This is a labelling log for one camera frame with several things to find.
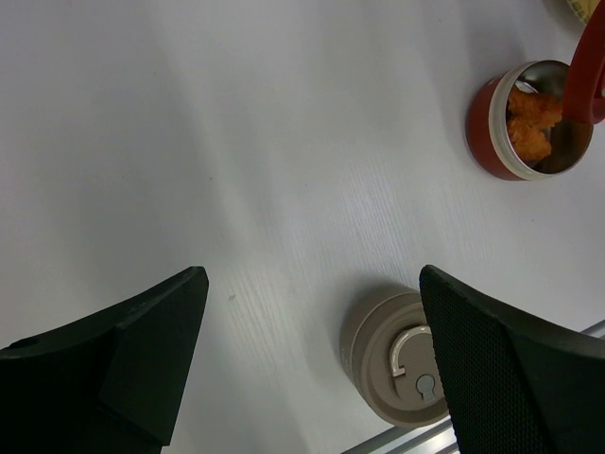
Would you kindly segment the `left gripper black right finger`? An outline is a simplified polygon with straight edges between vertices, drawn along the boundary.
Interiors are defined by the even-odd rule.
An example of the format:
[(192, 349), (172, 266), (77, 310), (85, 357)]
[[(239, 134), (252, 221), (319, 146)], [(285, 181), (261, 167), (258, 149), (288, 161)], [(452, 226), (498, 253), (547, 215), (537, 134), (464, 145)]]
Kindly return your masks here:
[(422, 268), (419, 284), (460, 452), (603, 452), (602, 339), (434, 266)]

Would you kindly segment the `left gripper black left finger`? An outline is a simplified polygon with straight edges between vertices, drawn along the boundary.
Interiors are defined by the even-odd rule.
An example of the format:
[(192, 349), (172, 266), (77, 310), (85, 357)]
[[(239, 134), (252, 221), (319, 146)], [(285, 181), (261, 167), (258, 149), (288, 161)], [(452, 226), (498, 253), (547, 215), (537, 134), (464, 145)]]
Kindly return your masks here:
[(159, 453), (171, 443), (209, 290), (190, 267), (1, 351), (4, 453)]

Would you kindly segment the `beige round lid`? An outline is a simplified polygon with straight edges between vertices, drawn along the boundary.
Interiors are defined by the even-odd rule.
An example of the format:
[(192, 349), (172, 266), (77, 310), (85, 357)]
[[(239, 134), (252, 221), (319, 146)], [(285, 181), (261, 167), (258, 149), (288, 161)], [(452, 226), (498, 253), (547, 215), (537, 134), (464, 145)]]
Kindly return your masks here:
[(427, 324), (398, 331), (389, 325), (387, 340), (370, 338), (371, 351), (356, 365), (356, 390), (374, 413), (384, 421), (403, 428), (434, 424), (449, 414), (439, 369), (435, 360), (431, 329)]

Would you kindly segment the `orange fried food piece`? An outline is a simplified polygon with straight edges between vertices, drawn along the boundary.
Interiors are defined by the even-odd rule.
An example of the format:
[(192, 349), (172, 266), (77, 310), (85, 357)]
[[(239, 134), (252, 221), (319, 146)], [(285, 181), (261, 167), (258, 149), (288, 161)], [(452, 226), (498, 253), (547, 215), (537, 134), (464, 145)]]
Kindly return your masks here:
[(507, 122), (507, 132), (515, 153), (525, 162), (540, 161), (552, 152), (545, 134), (524, 118), (511, 118)]

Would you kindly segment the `red round lid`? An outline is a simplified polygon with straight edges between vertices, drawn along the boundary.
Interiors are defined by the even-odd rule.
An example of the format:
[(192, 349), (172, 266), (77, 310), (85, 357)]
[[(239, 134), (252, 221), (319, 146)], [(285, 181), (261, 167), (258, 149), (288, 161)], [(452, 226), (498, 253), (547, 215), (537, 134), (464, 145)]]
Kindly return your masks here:
[(569, 65), (562, 97), (567, 119), (595, 125), (604, 120), (604, 8), (599, 4)]

